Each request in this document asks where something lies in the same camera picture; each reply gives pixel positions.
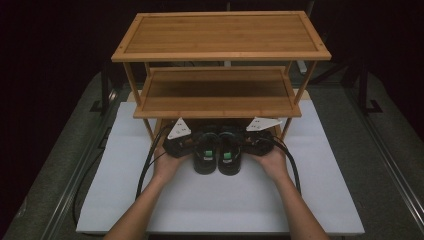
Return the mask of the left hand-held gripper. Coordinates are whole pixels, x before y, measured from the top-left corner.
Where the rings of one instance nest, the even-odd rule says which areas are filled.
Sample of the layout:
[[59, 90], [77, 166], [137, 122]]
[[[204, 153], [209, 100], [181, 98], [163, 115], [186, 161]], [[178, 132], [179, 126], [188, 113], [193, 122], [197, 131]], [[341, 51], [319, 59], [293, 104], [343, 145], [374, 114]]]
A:
[[184, 119], [180, 117], [165, 138], [163, 148], [169, 155], [180, 158], [191, 154], [193, 147], [192, 131]]

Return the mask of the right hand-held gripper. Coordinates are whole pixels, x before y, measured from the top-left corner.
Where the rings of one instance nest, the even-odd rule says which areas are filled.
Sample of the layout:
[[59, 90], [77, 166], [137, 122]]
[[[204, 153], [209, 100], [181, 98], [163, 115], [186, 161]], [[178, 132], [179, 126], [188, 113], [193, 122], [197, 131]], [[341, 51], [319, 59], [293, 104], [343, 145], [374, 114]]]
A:
[[280, 124], [278, 119], [255, 117], [244, 133], [244, 151], [255, 156], [268, 154], [275, 146], [270, 129]]

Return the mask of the black sandal with green label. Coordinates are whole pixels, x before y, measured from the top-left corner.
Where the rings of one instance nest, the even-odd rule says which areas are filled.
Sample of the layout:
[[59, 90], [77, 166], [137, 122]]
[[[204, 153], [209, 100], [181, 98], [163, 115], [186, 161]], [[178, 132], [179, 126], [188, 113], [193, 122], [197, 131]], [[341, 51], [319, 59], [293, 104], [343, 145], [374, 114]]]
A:
[[194, 149], [194, 170], [202, 175], [211, 174], [216, 169], [218, 136], [215, 133], [203, 133], [197, 139]]
[[220, 152], [218, 160], [219, 171], [227, 176], [236, 175], [241, 168], [241, 143], [237, 136], [224, 132], [220, 137]]

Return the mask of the wooden three-tier shelf rack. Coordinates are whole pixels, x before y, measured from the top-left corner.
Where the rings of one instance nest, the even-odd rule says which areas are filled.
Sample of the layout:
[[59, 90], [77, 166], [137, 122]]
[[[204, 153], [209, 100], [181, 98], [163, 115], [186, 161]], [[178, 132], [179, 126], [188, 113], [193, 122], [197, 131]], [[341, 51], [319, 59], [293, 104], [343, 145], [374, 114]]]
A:
[[139, 13], [112, 61], [149, 122], [300, 116], [290, 67], [331, 54], [303, 11]]

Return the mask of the person's left hand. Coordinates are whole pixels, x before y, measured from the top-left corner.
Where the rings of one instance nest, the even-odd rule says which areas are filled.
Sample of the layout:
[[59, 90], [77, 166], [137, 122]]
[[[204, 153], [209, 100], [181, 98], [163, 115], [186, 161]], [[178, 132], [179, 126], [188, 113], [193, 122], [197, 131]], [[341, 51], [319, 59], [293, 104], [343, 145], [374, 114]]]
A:
[[172, 180], [181, 164], [187, 159], [187, 157], [174, 158], [162, 147], [155, 149], [154, 157], [156, 161], [154, 163], [153, 181], [162, 185], [166, 185]]

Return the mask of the person's right hand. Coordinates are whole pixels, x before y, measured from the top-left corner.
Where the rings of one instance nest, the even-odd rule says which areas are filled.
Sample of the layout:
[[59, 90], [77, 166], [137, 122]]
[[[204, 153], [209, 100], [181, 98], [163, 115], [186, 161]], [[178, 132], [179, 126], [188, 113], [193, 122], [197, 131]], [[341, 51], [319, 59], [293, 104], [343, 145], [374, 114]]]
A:
[[280, 148], [274, 147], [263, 156], [253, 155], [253, 159], [262, 166], [274, 182], [280, 183], [289, 178], [285, 154]]

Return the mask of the white table board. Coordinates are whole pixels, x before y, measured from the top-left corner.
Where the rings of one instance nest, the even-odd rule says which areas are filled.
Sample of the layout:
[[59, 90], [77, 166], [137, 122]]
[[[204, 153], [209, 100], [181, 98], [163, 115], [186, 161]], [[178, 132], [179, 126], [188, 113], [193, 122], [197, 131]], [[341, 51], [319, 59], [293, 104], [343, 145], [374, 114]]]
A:
[[[301, 192], [314, 216], [330, 235], [363, 233], [364, 227], [310, 100], [292, 122], [285, 143], [296, 163]], [[151, 140], [135, 105], [120, 104], [106, 149], [82, 206], [76, 230], [102, 234], [134, 202]], [[179, 168], [164, 189], [148, 227], [151, 233], [282, 234], [288, 225], [278, 191], [261, 166], [242, 158], [235, 176], [219, 171], [200, 175], [191, 161]]]

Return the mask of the black metal stand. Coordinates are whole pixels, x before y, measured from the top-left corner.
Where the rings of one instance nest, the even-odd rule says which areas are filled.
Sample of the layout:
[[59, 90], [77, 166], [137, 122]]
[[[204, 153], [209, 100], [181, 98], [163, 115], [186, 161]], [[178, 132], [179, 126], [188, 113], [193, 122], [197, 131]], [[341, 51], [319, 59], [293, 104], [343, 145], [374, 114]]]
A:
[[370, 113], [382, 113], [382, 108], [376, 100], [368, 99], [368, 70], [364, 62], [359, 66], [358, 106], [361, 112], [368, 116]]
[[110, 106], [109, 94], [110, 90], [110, 74], [111, 74], [111, 62], [107, 61], [102, 65], [100, 71], [100, 83], [101, 83], [101, 99], [95, 101], [91, 108], [91, 112], [98, 112], [101, 116], [105, 115]]

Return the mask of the aluminium frame rail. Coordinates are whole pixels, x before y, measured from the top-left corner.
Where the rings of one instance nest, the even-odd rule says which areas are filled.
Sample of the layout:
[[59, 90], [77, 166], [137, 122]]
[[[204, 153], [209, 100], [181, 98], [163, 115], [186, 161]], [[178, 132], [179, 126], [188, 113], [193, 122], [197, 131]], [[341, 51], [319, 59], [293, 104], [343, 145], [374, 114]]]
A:
[[424, 232], [424, 205], [421, 200], [415, 194], [404, 174], [401, 172], [398, 164], [395, 162], [393, 155], [391, 154], [389, 147], [384, 143], [381, 135], [378, 133], [377, 128], [369, 118], [368, 111], [363, 110], [359, 106], [359, 101], [356, 99], [352, 90], [345, 89], [347, 98], [354, 106], [356, 113], [363, 122], [368, 134], [376, 145], [381, 157], [383, 164], [385, 165], [388, 174], [390, 175], [394, 185], [400, 193], [406, 207], [410, 214], [414, 218], [417, 226]]
[[83, 98], [77, 106], [75, 116], [54, 148], [55, 166], [48, 168], [48, 173], [52, 173], [52, 184], [58, 188], [58, 200], [48, 215], [40, 240], [99, 237], [99, 234], [77, 233], [76, 227], [121, 102], [120, 91], [112, 90], [106, 95], [105, 111], [100, 109], [99, 101], [94, 101], [87, 110], [87, 102]]

